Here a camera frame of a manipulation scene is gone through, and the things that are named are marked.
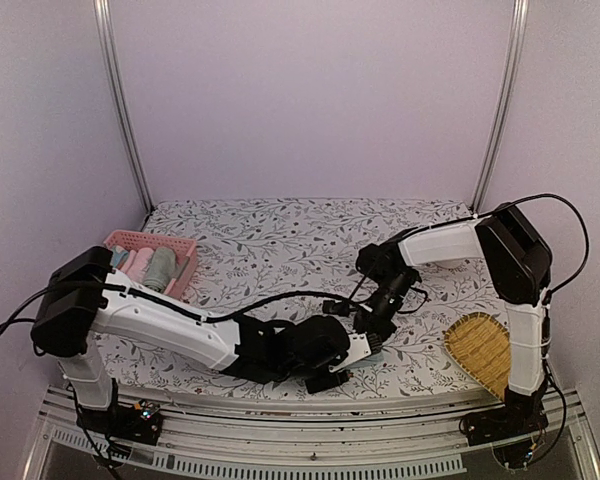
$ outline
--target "pink basket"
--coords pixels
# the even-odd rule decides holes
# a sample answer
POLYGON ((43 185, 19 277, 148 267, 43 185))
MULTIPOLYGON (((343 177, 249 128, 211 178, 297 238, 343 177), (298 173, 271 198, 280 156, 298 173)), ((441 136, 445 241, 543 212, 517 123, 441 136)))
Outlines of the pink basket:
POLYGON ((138 251, 141 248, 168 247, 176 253, 178 268, 174 278, 171 279, 164 291, 165 295, 180 299, 187 288, 193 272, 198 266, 196 255, 196 241, 190 238, 167 237, 166 235, 154 235, 153 233, 130 232, 127 230, 115 230, 104 241, 104 245, 111 249, 114 245, 120 245, 125 250, 138 251))

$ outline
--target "metal pole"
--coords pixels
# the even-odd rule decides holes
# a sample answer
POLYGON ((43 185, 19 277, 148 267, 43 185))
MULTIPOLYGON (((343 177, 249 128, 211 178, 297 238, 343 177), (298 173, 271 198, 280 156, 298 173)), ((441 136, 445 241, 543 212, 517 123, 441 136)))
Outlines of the metal pole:
POLYGON ((522 44, 524 41, 524 31, 527 23, 528 0, 515 0, 513 7, 513 20, 511 22, 511 34, 509 36, 509 49, 507 51, 507 62, 500 88, 500 98, 498 99, 498 108, 491 127, 489 143, 485 153, 482 170, 478 178, 478 184, 471 201, 471 210, 479 212, 484 203, 489 188, 489 182, 493 175, 493 170, 500 150, 500 142, 504 132, 504 126, 509 111, 509 103, 513 94, 513 87, 522 54, 522 44))
POLYGON ((120 124, 122 140, 127 151, 131 173, 138 190, 138 195, 142 201, 142 206, 144 207, 145 212, 150 214, 154 209, 154 204, 151 199, 151 193, 149 192, 147 177, 142 168, 142 163, 140 162, 138 146, 131 127, 131 118, 129 116, 129 110, 127 109, 124 90, 122 88, 120 66, 118 64, 118 57, 113 38, 113 25, 111 23, 109 1, 95 0, 94 7, 98 24, 98 34, 100 36, 100 46, 102 47, 102 55, 104 57, 107 76, 109 77, 109 85, 118 114, 118 123, 120 124))

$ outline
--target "floral pattern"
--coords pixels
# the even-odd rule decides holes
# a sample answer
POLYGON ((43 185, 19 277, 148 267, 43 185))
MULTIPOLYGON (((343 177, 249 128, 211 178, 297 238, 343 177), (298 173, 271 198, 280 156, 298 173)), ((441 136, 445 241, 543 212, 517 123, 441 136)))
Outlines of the floral pattern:
MULTIPOLYGON (((468 214, 451 201, 370 199, 270 199, 161 203, 146 231, 198 240, 198 269, 183 301, 228 313, 275 293, 307 289, 348 295, 360 275, 357 252, 411 226, 468 214)), ((377 358, 352 369, 340 387, 311 398, 362 399, 432 395, 479 388, 446 354, 444 331, 479 310, 496 318, 497 299, 485 264, 465 260, 455 268, 420 268, 429 300, 416 313, 396 315, 397 332, 377 358)), ((368 281, 357 298, 376 285, 368 281)), ((405 309, 422 302, 411 292, 405 309)), ((320 313, 321 300, 292 298, 253 312, 260 319, 301 321, 320 313)), ((342 319, 351 328, 351 319, 342 319)), ((308 397, 302 380, 259 385, 211 371, 161 348, 113 335, 97 341, 107 370, 125 384, 193 394, 251 399, 308 397)))

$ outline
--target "vent grille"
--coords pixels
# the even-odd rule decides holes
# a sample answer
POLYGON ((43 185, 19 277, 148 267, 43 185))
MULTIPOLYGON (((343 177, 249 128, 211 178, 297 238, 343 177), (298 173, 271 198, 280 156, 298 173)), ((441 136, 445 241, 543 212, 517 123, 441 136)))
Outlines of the vent grille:
MULTIPOLYGON (((98 435, 92 434, 91 436, 98 448, 104 452, 106 448, 104 440, 98 435)), ((94 453, 81 431, 56 426, 53 438, 62 445, 94 453)), ((125 460, 124 457, 116 454, 113 457, 125 460)), ((154 470, 178 473, 204 480, 415 480, 466 472, 460 455, 382 466, 298 467, 294 469, 278 466, 227 464, 162 452, 154 452, 153 462, 149 464, 133 460, 126 461, 139 467, 149 467, 154 470)))

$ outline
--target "rolled towel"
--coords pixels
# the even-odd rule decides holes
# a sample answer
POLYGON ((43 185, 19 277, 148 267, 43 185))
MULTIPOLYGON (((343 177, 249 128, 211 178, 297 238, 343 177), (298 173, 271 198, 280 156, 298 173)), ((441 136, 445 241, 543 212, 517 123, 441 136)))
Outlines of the rolled towel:
POLYGON ((129 270, 125 272, 127 277, 136 283, 142 283, 145 272, 147 271, 147 266, 153 255, 153 250, 149 247, 138 250, 136 258, 133 260, 133 264, 129 267, 129 270))
POLYGON ((162 293, 167 288, 167 285, 169 285, 175 273, 175 252, 167 247, 158 247, 153 257, 151 257, 149 268, 147 268, 147 273, 144 276, 142 284, 151 290, 162 293))
POLYGON ((120 268, 122 264, 124 264, 125 260, 129 256, 129 252, 122 248, 120 245, 114 245, 111 249, 113 255, 111 256, 111 266, 113 268, 120 268))
POLYGON ((129 269, 131 268, 131 265, 133 265, 133 261, 136 259, 137 254, 138 254, 138 252, 136 252, 135 250, 131 250, 129 252, 129 256, 127 257, 127 260, 124 262, 124 265, 122 265, 120 267, 120 271, 122 273, 127 273, 129 271, 129 269))

